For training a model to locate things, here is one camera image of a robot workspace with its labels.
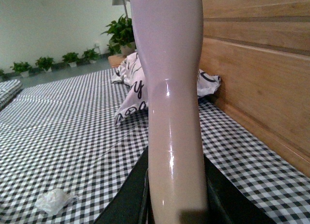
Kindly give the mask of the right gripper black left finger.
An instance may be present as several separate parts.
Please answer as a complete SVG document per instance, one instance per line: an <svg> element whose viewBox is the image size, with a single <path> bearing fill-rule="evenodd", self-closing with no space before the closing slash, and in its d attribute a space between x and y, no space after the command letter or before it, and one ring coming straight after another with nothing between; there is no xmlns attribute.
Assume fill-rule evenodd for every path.
<svg viewBox="0 0 310 224"><path fill-rule="evenodd" d="M148 148L146 148L119 192L95 223L146 224L149 204Z"/></svg>

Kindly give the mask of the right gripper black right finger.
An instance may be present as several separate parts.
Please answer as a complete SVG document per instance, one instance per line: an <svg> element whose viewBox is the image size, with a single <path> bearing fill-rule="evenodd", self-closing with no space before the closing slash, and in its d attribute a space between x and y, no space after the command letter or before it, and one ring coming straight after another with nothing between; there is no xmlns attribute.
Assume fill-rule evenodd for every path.
<svg viewBox="0 0 310 224"><path fill-rule="evenodd" d="M273 224L207 158L204 159L212 224Z"/></svg>

